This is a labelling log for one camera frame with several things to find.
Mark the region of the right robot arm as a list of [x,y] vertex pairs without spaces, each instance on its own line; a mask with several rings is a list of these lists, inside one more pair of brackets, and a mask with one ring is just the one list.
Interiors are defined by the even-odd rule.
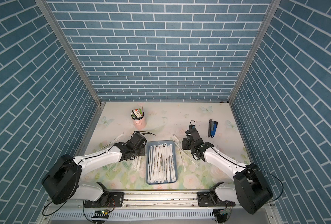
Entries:
[[213,144],[204,142],[195,128],[186,131],[182,149],[190,150],[194,159],[217,167],[234,182],[233,185],[219,182],[209,189],[207,195],[200,193],[199,196],[205,199],[199,198],[199,203],[218,207],[238,204],[249,214],[255,214],[273,197],[263,171],[256,164],[246,165],[226,156]]

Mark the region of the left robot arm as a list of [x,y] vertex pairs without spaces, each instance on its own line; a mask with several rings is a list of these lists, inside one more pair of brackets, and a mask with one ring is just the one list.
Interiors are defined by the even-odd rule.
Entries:
[[134,131],[127,142],[115,143],[109,149],[76,157],[63,155],[43,177],[41,184],[56,205],[70,199],[82,199],[106,206],[110,203],[107,188],[101,182],[89,183],[80,179],[103,166],[144,156],[146,143],[145,136]]

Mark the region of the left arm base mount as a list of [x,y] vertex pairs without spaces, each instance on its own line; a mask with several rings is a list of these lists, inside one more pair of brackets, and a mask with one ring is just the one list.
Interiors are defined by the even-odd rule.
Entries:
[[124,192],[108,192],[102,194],[95,202],[86,200],[83,206],[85,208],[120,208],[122,207],[123,200]]

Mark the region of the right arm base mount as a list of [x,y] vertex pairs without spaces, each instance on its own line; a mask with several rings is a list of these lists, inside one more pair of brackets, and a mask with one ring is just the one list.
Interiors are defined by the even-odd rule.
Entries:
[[199,207],[234,207],[235,202],[222,201],[214,192],[205,191],[197,192],[197,201]]

